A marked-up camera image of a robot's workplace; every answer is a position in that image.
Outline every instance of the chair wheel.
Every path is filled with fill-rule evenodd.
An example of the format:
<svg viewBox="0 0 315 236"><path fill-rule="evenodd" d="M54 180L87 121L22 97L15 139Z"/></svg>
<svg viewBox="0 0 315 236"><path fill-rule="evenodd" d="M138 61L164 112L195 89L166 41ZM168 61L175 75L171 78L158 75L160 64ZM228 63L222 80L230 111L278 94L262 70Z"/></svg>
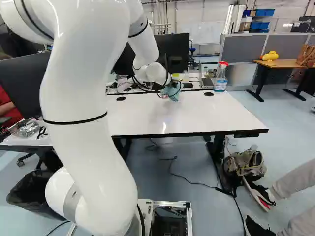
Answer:
<svg viewBox="0 0 315 236"><path fill-rule="evenodd" d="M16 164L18 165L18 167L22 167L25 165L24 161L17 161Z"/></svg>

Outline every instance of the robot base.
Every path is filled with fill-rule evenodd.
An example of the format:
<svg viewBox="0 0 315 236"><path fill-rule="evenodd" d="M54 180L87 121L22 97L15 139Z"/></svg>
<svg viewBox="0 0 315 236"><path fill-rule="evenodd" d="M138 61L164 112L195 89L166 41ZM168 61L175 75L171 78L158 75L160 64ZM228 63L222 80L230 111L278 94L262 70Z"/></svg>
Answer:
<svg viewBox="0 0 315 236"><path fill-rule="evenodd" d="M190 202L165 202L138 199L146 236L172 236L176 231L179 236L192 236L192 208ZM139 214L139 232L141 223ZM77 226L72 224L67 236L73 236Z"/></svg>

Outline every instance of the person's leg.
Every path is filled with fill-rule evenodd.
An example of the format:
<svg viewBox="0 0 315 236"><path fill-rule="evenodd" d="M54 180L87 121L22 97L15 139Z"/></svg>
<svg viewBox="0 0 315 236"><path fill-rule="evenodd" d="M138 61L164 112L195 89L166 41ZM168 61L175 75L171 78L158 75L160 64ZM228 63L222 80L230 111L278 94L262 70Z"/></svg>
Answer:
<svg viewBox="0 0 315 236"><path fill-rule="evenodd" d="M315 159L299 166L277 180L269 189L279 200L315 185Z"/></svg>
<svg viewBox="0 0 315 236"><path fill-rule="evenodd" d="M312 236L315 234L315 207L295 216L289 222L288 228L278 233L278 236Z"/></svg>

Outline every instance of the desk surface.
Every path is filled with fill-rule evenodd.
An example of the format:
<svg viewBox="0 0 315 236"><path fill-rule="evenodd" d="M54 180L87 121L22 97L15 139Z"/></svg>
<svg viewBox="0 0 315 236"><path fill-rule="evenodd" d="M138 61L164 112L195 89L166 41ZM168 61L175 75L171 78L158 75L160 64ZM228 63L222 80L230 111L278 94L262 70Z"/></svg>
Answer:
<svg viewBox="0 0 315 236"><path fill-rule="evenodd" d="M277 59L273 61L253 60L253 62L272 69L306 68L306 66L298 65L296 59Z"/></svg>
<svg viewBox="0 0 315 236"><path fill-rule="evenodd" d="M180 101L155 93L107 97L109 131L113 137L180 137L206 134L266 133L268 128L228 92L206 97L205 91L186 91ZM22 139L13 135L0 145L49 146L49 137Z"/></svg>

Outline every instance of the red clothing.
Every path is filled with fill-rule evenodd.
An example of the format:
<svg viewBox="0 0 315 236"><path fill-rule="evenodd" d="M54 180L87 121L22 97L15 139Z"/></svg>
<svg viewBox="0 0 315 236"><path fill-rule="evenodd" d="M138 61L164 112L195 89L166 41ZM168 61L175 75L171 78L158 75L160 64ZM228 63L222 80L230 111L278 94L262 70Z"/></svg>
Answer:
<svg viewBox="0 0 315 236"><path fill-rule="evenodd" d="M2 86L0 85L0 106L10 102L9 96L6 94ZM14 125L16 122L20 121L23 119L23 116L21 113L18 111L17 108L13 108L12 110L8 111L6 114L3 115L3 117L11 117L10 120L8 120L6 123L2 124L4 127L10 127Z"/></svg>

